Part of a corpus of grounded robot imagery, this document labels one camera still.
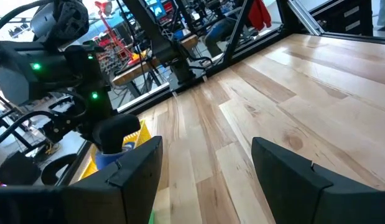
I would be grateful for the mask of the red desk lamp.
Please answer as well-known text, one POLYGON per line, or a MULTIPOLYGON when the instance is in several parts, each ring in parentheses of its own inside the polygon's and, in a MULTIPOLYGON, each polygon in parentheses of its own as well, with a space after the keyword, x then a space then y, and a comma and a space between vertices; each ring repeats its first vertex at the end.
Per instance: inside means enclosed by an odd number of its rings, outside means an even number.
POLYGON ((104 18, 105 16, 109 16, 112 11, 112 3, 111 2, 99 2, 95 1, 95 6, 98 7, 98 14, 103 24, 105 25, 109 36, 111 37, 114 44, 119 47, 118 54, 121 58, 126 57, 128 59, 128 65, 133 65, 139 61, 139 56, 135 53, 132 53, 116 36, 113 32, 112 28, 109 26, 107 20, 104 18))

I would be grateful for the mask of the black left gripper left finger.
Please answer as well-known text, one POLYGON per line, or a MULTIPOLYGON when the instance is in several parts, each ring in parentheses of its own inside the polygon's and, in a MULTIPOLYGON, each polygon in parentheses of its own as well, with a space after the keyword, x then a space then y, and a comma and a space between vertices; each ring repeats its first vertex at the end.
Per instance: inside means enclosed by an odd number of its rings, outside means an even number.
POLYGON ((68 189, 68 224, 148 224, 163 143, 154 136, 68 189))

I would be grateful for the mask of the red jacket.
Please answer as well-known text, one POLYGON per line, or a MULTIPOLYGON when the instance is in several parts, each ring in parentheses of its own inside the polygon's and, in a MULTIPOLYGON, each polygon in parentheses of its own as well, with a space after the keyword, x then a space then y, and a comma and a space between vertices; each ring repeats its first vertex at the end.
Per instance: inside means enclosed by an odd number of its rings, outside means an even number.
POLYGON ((263 0, 253 0, 248 19, 257 30, 263 30, 263 28, 270 28, 272 26, 271 15, 263 0))

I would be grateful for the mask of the person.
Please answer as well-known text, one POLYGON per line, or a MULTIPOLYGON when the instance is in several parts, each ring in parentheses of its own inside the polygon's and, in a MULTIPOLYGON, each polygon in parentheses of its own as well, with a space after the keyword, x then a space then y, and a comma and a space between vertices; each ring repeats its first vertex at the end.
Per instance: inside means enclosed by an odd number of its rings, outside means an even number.
POLYGON ((236 19, 226 17, 212 25, 203 39, 211 57, 216 57, 222 53, 217 43, 223 41, 233 33, 236 22, 236 19))

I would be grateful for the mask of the wooden room desk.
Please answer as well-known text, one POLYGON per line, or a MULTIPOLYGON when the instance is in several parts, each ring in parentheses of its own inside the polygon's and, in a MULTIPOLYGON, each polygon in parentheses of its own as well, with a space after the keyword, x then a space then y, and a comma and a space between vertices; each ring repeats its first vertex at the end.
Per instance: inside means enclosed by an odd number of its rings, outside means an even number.
MULTIPOLYGON (((187 37, 186 39, 183 39, 181 41, 181 44, 187 49, 193 49, 198 44, 198 36, 196 34, 193 34, 190 37, 187 37)), ((112 80, 112 83, 120 86, 125 85, 127 82, 130 82, 131 80, 135 79, 139 75, 142 75, 144 72, 148 72, 152 70, 154 67, 157 67, 160 65, 160 62, 157 58, 153 57, 153 59, 150 62, 143 62, 142 65, 140 63, 132 66, 131 68, 127 68, 125 71, 120 72, 119 75, 114 77, 112 80)))

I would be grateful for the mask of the black drawer cabinet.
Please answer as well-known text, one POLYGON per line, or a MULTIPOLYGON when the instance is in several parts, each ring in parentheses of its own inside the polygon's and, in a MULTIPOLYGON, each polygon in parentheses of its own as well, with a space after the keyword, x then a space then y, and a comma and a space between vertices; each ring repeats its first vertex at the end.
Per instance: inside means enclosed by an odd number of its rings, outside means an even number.
POLYGON ((328 0, 309 13, 325 32, 373 36, 371 0, 328 0))

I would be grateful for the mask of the yellow plastic basket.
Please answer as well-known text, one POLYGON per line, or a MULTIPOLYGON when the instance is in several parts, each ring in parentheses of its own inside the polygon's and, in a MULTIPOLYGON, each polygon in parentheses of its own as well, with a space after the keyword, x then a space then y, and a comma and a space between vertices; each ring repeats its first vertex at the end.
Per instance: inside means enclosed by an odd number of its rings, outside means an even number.
MULTIPOLYGON (((123 138, 122 148, 123 149, 135 149, 141 144, 144 144, 146 141, 150 140, 151 134, 146 126, 146 122, 144 120, 140 120, 141 128, 140 130, 129 134, 123 138)), ((94 174, 98 171, 97 166, 95 164, 95 156, 96 156, 97 148, 94 147, 90 150, 90 158, 88 159, 88 163, 86 167, 83 169, 83 172, 79 176, 78 180, 84 179, 91 174, 94 174)))

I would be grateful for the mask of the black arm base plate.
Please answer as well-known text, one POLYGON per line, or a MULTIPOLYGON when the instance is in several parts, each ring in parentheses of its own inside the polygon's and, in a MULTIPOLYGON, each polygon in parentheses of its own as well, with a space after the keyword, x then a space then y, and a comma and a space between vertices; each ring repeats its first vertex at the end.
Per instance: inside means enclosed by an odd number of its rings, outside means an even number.
POLYGON ((186 89, 194 86, 200 81, 207 79, 206 70, 204 68, 192 67, 188 72, 180 75, 182 78, 185 78, 182 81, 178 80, 178 76, 172 72, 167 81, 169 83, 170 92, 174 95, 177 95, 186 89))

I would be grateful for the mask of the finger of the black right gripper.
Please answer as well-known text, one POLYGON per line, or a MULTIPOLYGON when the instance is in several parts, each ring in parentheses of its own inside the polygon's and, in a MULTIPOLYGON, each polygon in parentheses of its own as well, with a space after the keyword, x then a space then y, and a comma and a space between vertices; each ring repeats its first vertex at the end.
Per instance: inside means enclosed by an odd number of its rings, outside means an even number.
POLYGON ((118 114, 100 121, 93 129, 93 139, 104 154, 122 151, 125 136, 140 130, 139 118, 132 114, 118 114))

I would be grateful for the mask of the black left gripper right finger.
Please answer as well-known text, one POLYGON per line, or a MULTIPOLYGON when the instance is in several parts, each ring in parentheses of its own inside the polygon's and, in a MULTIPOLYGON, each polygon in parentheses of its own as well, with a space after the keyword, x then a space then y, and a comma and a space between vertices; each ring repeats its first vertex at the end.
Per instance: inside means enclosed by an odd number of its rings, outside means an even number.
POLYGON ((276 224, 382 223, 380 190, 260 137, 252 159, 276 224))

